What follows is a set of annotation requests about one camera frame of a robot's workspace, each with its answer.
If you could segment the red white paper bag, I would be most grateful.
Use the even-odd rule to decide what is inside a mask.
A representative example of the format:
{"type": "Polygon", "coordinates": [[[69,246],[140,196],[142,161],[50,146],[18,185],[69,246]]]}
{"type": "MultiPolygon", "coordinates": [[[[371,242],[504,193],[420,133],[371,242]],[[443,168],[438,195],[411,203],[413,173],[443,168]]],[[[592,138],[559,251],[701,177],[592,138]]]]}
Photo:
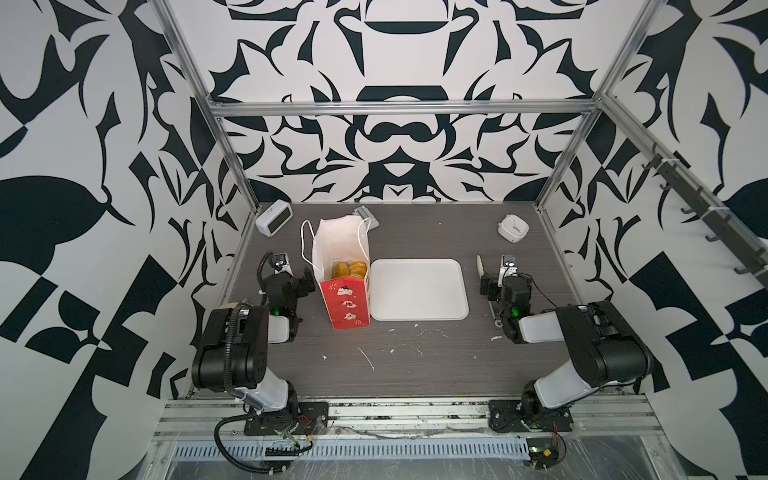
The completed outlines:
{"type": "Polygon", "coordinates": [[[368,231],[370,221],[356,214],[321,220],[317,228],[305,220],[300,227],[302,253],[320,287],[335,330],[370,325],[368,231]]]}

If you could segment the fake bagel bread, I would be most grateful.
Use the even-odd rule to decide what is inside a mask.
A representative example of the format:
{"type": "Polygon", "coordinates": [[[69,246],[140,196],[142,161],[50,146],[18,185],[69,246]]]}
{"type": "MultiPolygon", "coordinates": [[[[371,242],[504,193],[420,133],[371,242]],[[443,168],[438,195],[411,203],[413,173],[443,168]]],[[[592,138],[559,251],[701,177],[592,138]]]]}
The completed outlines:
{"type": "Polygon", "coordinates": [[[354,262],[349,265],[349,275],[351,277],[364,279],[368,272],[368,265],[364,262],[354,262]]]}

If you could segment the long striped fake bread loaf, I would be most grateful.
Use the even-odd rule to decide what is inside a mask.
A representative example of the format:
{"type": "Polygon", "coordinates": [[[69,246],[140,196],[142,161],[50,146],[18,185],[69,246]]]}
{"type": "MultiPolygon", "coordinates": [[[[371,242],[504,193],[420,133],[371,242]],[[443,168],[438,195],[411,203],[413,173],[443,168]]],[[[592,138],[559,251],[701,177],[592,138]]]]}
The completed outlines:
{"type": "Polygon", "coordinates": [[[350,275],[350,267],[345,262],[337,262],[332,270],[332,278],[344,278],[350,275]]]}

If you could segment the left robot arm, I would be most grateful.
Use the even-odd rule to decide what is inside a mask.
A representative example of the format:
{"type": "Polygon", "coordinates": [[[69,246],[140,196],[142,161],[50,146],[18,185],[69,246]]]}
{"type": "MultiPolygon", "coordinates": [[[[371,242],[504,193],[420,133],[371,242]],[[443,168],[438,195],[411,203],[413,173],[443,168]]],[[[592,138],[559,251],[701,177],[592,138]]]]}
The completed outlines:
{"type": "Polygon", "coordinates": [[[315,291],[311,272],[282,272],[262,281],[263,303],[241,301],[214,309],[192,362],[198,390],[225,394],[241,404],[244,433],[312,434],[327,414],[326,403],[301,403],[294,386],[268,367],[268,347],[295,340],[298,300],[315,291]]]}

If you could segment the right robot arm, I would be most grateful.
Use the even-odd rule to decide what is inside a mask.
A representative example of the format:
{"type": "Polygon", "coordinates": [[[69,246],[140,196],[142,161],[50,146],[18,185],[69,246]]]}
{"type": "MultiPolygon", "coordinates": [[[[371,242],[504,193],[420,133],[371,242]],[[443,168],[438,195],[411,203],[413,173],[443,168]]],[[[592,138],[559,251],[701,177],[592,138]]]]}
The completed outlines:
{"type": "Polygon", "coordinates": [[[570,432],[570,408],[604,388],[636,385],[650,374],[653,359],[640,337],[609,301],[531,311],[533,277],[518,271],[511,255],[492,278],[476,258],[480,294],[497,328],[513,343],[563,343],[569,359],[528,382],[518,400],[489,402],[489,428],[497,433],[570,432]]]}

